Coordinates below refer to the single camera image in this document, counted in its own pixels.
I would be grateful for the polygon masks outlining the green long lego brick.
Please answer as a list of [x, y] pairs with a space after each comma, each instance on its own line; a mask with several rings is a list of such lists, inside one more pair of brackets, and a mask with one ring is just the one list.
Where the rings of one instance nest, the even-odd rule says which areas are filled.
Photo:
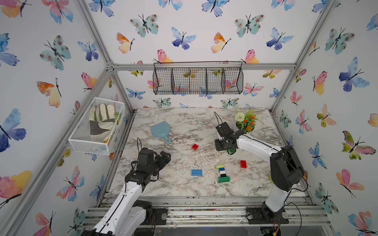
[[227, 182], [230, 182], [230, 177], [229, 176], [219, 177], [218, 178], [218, 183], [227, 183]]

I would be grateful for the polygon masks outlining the blue long lego brick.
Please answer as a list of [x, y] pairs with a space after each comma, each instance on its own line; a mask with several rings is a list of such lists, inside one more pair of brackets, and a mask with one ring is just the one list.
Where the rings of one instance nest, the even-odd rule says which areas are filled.
[[203, 171], [202, 170], [191, 170], [191, 176], [192, 177], [202, 177], [203, 176]]

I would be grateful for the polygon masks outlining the lime green lego brick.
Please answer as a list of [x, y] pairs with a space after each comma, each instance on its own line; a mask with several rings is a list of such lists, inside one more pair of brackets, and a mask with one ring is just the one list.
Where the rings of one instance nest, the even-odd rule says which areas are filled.
[[217, 169], [217, 170], [220, 169], [220, 168], [224, 168], [224, 165], [223, 165], [223, 164], [220, 164], [220, 165], [217, 165], [217, 166], [216, 166], [216, 169]]

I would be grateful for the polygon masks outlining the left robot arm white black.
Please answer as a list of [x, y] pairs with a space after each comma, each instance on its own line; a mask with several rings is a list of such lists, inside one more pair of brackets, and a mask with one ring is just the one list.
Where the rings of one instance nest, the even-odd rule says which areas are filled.
[[138, 198], [159, 172], [171, 161], [171, 154], [159, 154], [146, 147], [138, 152], [138, 158], [131, 163], [132, 169], [125, 177], [123, 189], [105, 216], [92, 230], [84, 230], [83, 236], [132, 236], [141, 224], [153, 220], [151, 202]]

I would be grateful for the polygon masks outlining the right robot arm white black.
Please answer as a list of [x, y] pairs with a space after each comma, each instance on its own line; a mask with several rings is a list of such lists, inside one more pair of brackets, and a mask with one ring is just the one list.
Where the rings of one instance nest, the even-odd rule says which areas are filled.
[[241, 149], [260, 157], [270, 165], [273, 187], [263, 203], [269, 213], [277, 213], [284, 208], [294, 185], [304, 179], [305, 170], [291, 146], [279, 147], [261, 141], [244, 131], [233, 131], [224, 122], [216, 126], [219, 138], [215, 140], [217, 151]]

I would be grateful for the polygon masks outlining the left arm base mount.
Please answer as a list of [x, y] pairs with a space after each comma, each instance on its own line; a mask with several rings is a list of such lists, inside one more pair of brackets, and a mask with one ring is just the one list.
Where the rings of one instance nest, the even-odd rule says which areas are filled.
[[144, 209], [146, 216], [142, 225], [166, 225], [168, 218], [168, 210], [166, 208], [154, 207], [152, 202], [143, 200], [137, 200], [133, 207], [142, 207]]

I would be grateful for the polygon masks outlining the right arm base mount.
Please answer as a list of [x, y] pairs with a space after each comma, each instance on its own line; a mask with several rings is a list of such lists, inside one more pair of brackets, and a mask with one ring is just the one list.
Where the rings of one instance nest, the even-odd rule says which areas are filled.
[[246, 208], [246, 218], [249, 224], [288, 224], [288, 215], [282, 207], [278, 212], [273, 212], [265, 202], [261, 206]]

